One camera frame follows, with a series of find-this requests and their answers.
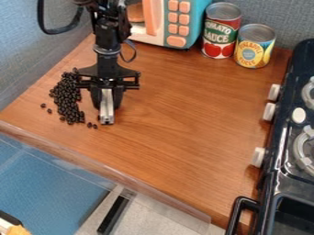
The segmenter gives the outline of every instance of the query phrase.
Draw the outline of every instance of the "oven door handle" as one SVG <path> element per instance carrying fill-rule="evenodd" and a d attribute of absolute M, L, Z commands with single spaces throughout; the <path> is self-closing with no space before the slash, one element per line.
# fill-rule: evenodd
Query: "oven door handle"
<path fill-rule="evenodd" d="M 157 36 L 157 30 L 162 20 L 162 0 L 142 0 L 143 14 L 145 18 L 146 33 Z"/>
<path fill-rule="evenodd" d="M 258 202 L 245 197 L 239 196 L 233 204 L 233 209 L 231 212 L 229 224 L 225 235 L 235 235 L 237 233 L 238 224 L 240 221 L 241 213 L 244 209 L 249 209 L 255 213 L 260 210 L 260 205 Z"/>

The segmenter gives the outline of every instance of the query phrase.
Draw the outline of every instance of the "microwave button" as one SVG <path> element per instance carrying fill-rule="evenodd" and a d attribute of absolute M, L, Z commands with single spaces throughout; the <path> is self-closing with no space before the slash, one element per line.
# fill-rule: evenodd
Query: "microwave button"
<path fill-rule="evenodd" d="M 191 10 L 191 5 L 189 2 L 181 2 L 180 3 L 180 11 L 182 13 L 189 13 Z"/>
<path fill-rule="evenodd" d="M 190 27 L 189 26 L 180 26 L 179 27 L 179 34 L 181 36 L 187 36 L 190 32 Z"/>
<path fill-rule="evenodd" d="M 169 15 L 168 15 L 168 20 L 169 20 L 169 22 L 171 22 L 171 23 L 176 23 L 176 22 L 178 22 L 178 14 L 176 14 L 176 13 L 174 13 L 174 12 L 169 13 Z"/>
<path fill-rule="evenodd" d="M 170 11 L 177 11 L 179 9 L 179 2 L 174 1 L 174 0 L 170 0 L 168 2 L 168 8 Z"/>
<path fill-rule="evenodd" d="M 190 23 L 190 16 L 189 15 L 180 15 L 179 22 L 182 25 L 188 25 Z"/>
<path fill-rule="evenodd" d="M 174 24 L 170 24 L 168 26 L 168 31 L 172 34 L 176 34 L 178 33 L 178 26 L 177 25 L 174 25 Z"/>
<path fill-rule="evenodd" d="M 186 39 L 182 37 L 177 37 L 177 36 L 169 36 L 167 38 L 167 42 L 170 46 L 183 48 L 186 44 Z"/>

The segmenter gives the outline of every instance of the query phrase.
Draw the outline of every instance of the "wooden countertop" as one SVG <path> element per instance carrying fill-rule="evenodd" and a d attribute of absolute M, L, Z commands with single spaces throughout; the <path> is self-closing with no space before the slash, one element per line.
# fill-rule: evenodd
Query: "wooden countertop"
<path fill-rule="evenodd" d="M 138 43 L 138 58 L 121 64 L 142 72 L 141 88 L 125 93 L 116 124 L 68 126 L 48 93 L 64 71 L 95 63 L 93 43 L 91 35 L 2 111 L 0 130 L 133 188 L 155 188 L 225 228 L 234 199 L 256 197 L 259 170 L 250 160 L 265 143 L 270 125 L 261 116 L 267 94 L 271 84 L 281 83 L 291 51 L 275 49 L 269 65 L 250 70 L 232 58 L 205 58 L 198 48 Z M 44 102 L 52 115 L 39 107 Z M 87 121 L 96 122 L 88 92 L 80 108 Z"/>

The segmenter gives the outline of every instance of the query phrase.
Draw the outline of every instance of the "pile of black beans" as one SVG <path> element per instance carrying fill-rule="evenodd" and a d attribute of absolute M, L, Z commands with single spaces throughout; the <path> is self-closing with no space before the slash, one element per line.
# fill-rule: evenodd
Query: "pile of black beans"
<path fill-rule="evenodd" d="M 67 121 L 69 125 L 85 123 L 84 111 L 80 111 L 77 101 L 81 101 L 81 91 L 76 88 L 80 77 L 76 73 L 63 73 L 62 79 L 50 90 L 54 104 L 58 106 L 61 121 Z"/>

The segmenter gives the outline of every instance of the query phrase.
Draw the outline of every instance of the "can label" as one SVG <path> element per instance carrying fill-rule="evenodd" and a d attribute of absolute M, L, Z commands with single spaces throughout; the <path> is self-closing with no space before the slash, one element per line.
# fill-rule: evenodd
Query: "can label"
<path fill-rule="evenodd" d="M 237 30 L 233 27 L 207 19 L 205 23 L 204 37 L 217 44 L 230 44 L 237 37 Z"/>
<path fill-rule="evenodd" d="M 240 21 L 237 19 L 227 22 L 207 18 L 203 36 L 203 53 L 215 59 L 232 56 Z"/>
<path fill-rule="evenodd" d="M 234 59 L 239 65 L 246 68 L 264 67 L 270 60 L 274 45 L 274 40 L 257 43 L 239 37 Z"/>

